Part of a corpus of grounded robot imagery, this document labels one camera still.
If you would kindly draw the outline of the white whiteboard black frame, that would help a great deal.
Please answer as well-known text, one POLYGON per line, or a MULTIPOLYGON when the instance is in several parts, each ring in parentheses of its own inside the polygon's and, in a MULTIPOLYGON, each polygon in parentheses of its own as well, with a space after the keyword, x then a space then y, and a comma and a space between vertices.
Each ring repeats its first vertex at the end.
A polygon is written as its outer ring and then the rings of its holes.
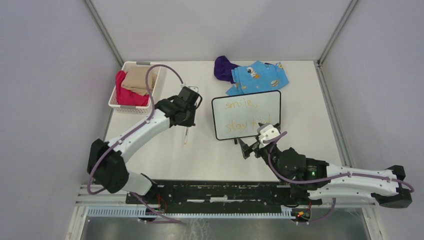
POLYGON ((254 137, 259 124, 281 122, 278 90, 215 97, 211 101, 215 138, 219 141, 254 137))

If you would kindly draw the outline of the white marker pen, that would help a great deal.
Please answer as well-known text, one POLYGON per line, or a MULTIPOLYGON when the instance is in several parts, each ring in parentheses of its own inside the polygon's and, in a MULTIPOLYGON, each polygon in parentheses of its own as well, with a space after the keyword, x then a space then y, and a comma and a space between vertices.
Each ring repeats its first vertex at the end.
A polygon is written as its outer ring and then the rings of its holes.
POLYGON ((187 127, 184 134, 184 142, 183 142, 184 145, 188 143, 188 138, 189 138, 189 128, 187 127))

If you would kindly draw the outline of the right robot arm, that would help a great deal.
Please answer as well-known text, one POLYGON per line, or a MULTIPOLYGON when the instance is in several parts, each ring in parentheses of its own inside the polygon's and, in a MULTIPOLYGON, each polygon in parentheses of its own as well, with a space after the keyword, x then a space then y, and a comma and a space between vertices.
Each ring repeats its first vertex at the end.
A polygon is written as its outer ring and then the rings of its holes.
POLYGON ((280 150, 276 141, 256 139, 248 145, 237 137, 234 142, 240 145, 244 159, 254 155, 264 160, 277 179, 290 187, 288 196, 295 204, 353 199, 405 209, 413 202, 414 190, 405 182, 406 173, 401 165, 371 171, 309 158, 292 147, 280 150))

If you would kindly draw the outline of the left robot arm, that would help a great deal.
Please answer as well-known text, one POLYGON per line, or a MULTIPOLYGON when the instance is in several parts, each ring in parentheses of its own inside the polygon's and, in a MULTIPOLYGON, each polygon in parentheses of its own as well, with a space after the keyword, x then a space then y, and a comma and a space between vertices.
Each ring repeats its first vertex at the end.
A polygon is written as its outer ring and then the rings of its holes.
POLYGON ((203 98, 198 87, 184 86, 178 95, 158 101, 151 113, 119 136, 90 146, 87 164, 89 180, 101 185, 96 194, 127 191, 137 194, 145 204, 157 198, 157 184, 143 173, 131 172, 126 163, 148 141, 173 126, 193 127, 203 98))

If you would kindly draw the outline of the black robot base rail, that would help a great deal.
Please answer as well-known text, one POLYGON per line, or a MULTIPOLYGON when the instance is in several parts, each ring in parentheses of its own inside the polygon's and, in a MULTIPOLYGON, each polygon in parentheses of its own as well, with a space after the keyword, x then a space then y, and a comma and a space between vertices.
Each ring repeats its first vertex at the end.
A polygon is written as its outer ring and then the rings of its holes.
POLYGON ((285 212, 302 206, 318 206, 307 194, 296 196, 279 181, 216 181, 155 179, 142 201, 170 218, 181 217, 289 217, 285 212))

